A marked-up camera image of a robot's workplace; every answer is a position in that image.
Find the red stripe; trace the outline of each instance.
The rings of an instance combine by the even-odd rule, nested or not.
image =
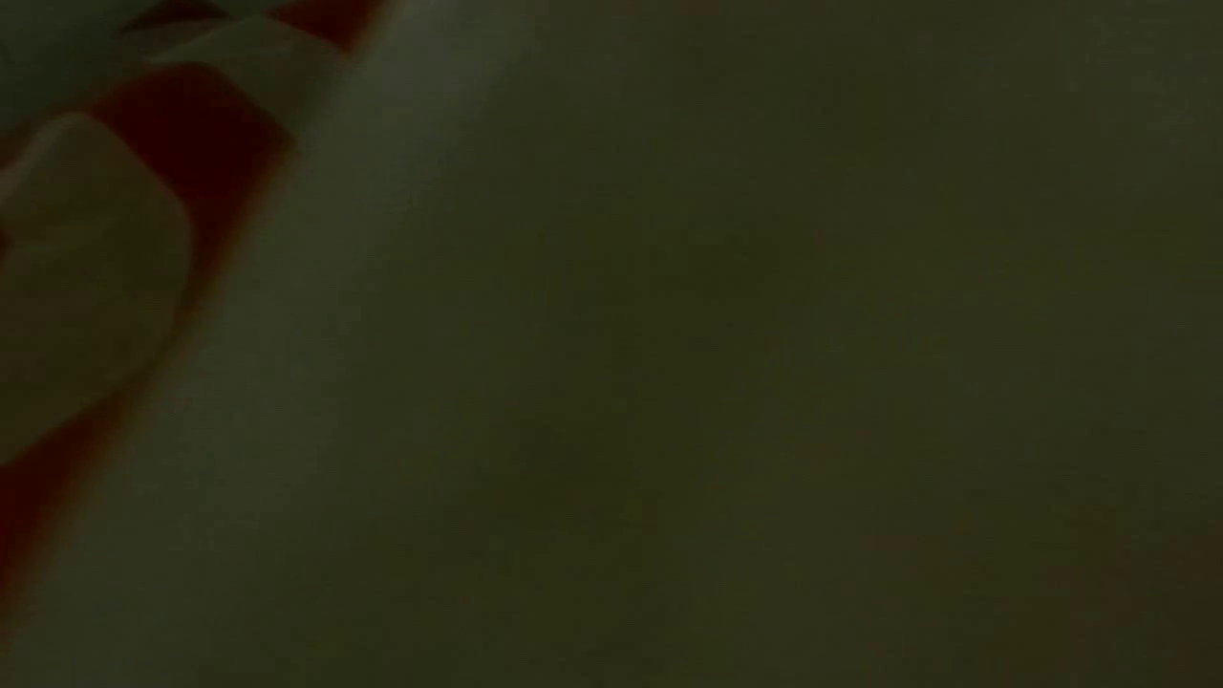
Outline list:
[[[195,223],[195,289],[287,154],[272,121],[219,70],[172,65],[92,107],[186,207]]]
[[[0,619],[12,623],[18,586],[40,567],[47,533],[64,517],[128,398],[112,398],[0,468]]]
[[[357,48],[379,8],[381,0],[298,0],[272,14],[340,48]]]
[[[195,19],[227,19],[227,10],[216,8],[209,0],[159,0],[145,14],[129,19],[124,30],[153,30],[153,28],[195,21]]]
[[[12,254],[12,235],[9,235],[9,230],[0,224],[0,268],[5,268],[9,254]]]
[[[14,164],[18,154],[22,154],[18,146],[0,140],[0,172]]]

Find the striped fabric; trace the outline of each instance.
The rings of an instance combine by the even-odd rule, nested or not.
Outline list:
[[[124,73],[9,146],[0,172],[0,600],[345,70],[379,0],[227,14],[163,0]]]

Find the fabric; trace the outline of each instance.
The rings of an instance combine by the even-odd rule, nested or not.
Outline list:
[[[376,3],[170,0],[79,107],[14,138],[0,191],[0,595],[203,308],[235,231]]]
[[[393,3],[18,688],[1210,688],[1219,3]]]

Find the red and white fabric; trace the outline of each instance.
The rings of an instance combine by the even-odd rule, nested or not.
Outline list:
[[[0,172],[0,603],[241,240],[376,0],[163,0]]]

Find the white stripe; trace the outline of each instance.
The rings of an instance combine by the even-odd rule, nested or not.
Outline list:
[[[153,56],[153,65],[180,61],[200,61],[227,73],[287,128],[298,128],[310,118],[323,90],[345,70],[345,53],[337,53],[329,40],[277,19],[238,19]]]
[[[102,56],[112,65],[112,84],[142,77],[142,70],[158,56],[177,48],[180,40],[191,40],[200,33],[209,33],[227,28],[227,19],[186,19],[186,21],[163,21],[163,28],[142,28],[112,36],[102,45]]]
[[[0,187],[0,467],[142,370],[191,275],[191,223],[100,121],[63,118]]]

